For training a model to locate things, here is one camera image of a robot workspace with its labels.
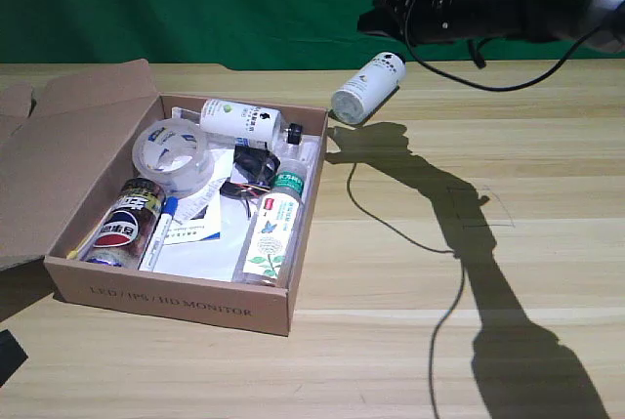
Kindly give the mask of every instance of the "white plastic bottle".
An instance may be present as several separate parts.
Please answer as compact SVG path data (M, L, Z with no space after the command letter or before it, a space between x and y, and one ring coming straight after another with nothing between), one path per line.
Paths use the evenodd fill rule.
M279 110L219 99L206 101L199 119L209 134L234 138L237 146L274 151L288 125Z
M361 123L396 89L405 74L401 56L380 53L334 93L332 111L344 123Z
M278 149L280 166L252 219L232 282L275 285L279 274L290 270L308 172L299 160L301 136L295 137L289 134L289 142Z

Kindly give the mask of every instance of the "pepsi can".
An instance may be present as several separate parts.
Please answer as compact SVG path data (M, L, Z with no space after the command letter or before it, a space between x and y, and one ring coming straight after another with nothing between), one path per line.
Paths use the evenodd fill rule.
M102 224L84 261L137 269L165 202L165 191L151 180L128 180Z

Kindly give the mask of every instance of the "marker pen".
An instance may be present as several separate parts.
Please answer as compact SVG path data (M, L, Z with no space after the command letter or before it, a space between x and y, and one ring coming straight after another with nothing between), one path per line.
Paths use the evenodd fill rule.
M141 259L139 271L154 271L154 265L160 254L160 250L163 248L165 242L165 236L167 236L167 230L172 223L176 209L178 208L178 198L168 197L163 206L163 212L160 215L156 229L152 234L152 238L149 240L146 252Z

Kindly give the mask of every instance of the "blue marker cap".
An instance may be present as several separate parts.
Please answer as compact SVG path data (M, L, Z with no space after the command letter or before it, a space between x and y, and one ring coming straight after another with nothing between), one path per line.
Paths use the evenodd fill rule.
M176 209L178 209L178 198L174 196L168 197L163 206L163 214L173 216L176 214Z

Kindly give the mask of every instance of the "wood grain surface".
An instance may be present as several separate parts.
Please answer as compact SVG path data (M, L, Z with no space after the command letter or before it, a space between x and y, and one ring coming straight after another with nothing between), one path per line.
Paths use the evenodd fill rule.
M508 85L550 63L438 65ZM84 67L2 65L0 87ZM410 63L364 127L332 120L288 338L71 306L39 264L0 272L0 328L29 355L0 417L433 418L432 386L443 419L624 418L624 67L490 94ZM166 93L321 108L353 74L152 68Z

